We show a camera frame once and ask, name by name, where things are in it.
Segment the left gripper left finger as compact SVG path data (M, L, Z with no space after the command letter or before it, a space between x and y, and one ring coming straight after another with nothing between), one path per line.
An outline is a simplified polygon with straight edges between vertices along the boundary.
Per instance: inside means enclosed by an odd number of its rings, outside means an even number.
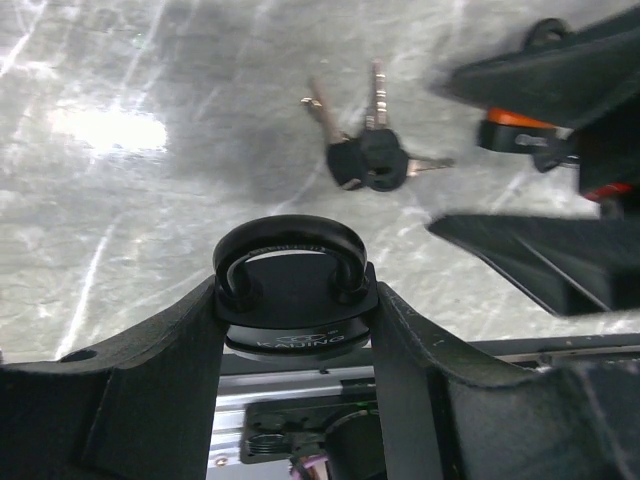
M57 361L1 368L5 479L202 479L224 328L214 283Z

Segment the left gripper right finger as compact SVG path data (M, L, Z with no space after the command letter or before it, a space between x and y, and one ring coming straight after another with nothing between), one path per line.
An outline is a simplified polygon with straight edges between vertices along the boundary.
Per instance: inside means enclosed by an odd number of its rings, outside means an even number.
M371 320L391 479L635 479L639 364L539 371L484 353L389 286Z

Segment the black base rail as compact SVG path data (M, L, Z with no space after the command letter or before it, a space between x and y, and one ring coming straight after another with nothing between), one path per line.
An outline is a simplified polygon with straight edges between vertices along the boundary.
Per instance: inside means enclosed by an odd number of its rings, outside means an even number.
M571 360L637 360L639 335L554 337L475 341L477 349L501 360L528 368L544 368ZM206 477L208 479L286 478L282 456L241 461L246 409L254 403L326 397L375 396L372 350L328 361L320 368L286 367L258 363L225 354Z

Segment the black padlock with keys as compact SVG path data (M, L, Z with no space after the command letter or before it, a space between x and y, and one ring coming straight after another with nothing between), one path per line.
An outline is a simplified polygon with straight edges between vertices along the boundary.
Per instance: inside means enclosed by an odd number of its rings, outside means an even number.
M361 237L335 220L278 215L240 225L213 251L226 346L260 361L318 363L370 339L378 306Z

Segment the orange black padlock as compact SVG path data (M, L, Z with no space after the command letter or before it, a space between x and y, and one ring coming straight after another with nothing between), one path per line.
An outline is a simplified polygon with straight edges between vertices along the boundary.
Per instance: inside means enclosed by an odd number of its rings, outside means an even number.
M569 25L558 18L536 22L522 41L522 50L541 47L571 34ZM558 128L499 108L490 108L479 122L476 144L498 153L529 155L535 169L546 173L559 166L576 167L578 156Z

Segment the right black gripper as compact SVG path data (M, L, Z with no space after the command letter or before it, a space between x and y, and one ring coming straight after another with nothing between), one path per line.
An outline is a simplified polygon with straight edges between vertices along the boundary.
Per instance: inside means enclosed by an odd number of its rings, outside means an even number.
M592 123L576 134L579 194L603 218L639 216L637 6L563 40L462 65L444 88L463 102L560 127ZM552 315L639 308L637 220L456 213L427 230Z

